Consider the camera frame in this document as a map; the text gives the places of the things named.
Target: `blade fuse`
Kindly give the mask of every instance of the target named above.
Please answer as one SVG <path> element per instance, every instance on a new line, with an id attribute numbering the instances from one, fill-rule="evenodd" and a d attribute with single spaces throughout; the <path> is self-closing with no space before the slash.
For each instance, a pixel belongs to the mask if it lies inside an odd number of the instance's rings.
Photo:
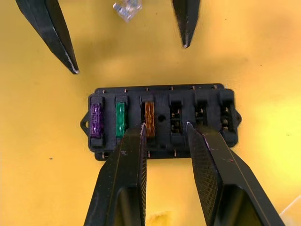
<path id="1" fill-rule="evenodd" d="M 127 129 L 126 103 L 116 103 L 116 137 L 123 137 Z"/>
<path id="2" fill-rule="evenodd" d="M 155 115 L 154 115 L 154 102 L 145 102 L 145 124 L 146 124 L 146 136 L 155 136 Z"/>
<path id="3" fill-rule="evenodd" d="M 101 104 L 92 104 L 90 109 L 90 134 L 91 137 L 101 138 L 103 136 L 103 108 Z"/>

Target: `mounting hole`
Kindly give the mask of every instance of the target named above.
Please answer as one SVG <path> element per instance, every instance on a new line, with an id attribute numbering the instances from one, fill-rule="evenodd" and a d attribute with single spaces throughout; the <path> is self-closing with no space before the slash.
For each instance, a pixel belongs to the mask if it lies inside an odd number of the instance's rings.
<path id="1" fill-rule="evenodd" d="M 166 117 L 165 117 L 165 115 L 159 115 L 159 117 L 158 117 L 158 120 L 159 120 L 159 122 L 163 122 L 163 121 L 165 121 L 166 120 Z"/>

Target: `yellow background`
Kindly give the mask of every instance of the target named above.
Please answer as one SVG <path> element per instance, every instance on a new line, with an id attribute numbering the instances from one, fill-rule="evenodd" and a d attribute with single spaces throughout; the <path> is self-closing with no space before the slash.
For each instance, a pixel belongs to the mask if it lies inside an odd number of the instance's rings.
<path id="1" fill-rule="evenodd" d="M 80 75 L 0 3 L 0 225 L 83 225 L 103 163 L 79 122 L 97 87 L 227 85 L 243 118 L 234 150 L 279 213 L 300 194 L 300 0 L 204 0 L 188 49 L 169 0 L 145 0 L 128 24 L 111 0 L 60 5 Z M 148 161 L 147 176 L 149 226 L 204 225 L 190 159 Z"/>

